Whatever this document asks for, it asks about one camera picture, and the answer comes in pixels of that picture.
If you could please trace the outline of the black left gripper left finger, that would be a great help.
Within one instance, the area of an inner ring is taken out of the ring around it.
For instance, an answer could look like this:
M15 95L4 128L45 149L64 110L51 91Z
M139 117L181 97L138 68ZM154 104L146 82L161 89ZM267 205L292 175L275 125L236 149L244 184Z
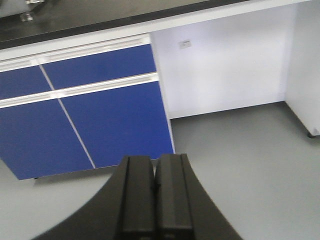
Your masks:
M148 156L126 156L80 209L37 240L155 239L154 171Z

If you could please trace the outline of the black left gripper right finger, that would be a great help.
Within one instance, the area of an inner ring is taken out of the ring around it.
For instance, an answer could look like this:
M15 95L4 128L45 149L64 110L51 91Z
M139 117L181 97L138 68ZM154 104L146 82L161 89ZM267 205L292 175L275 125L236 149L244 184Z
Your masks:
M157 239L241 239L201 185L186 154L163 154L155 182Z

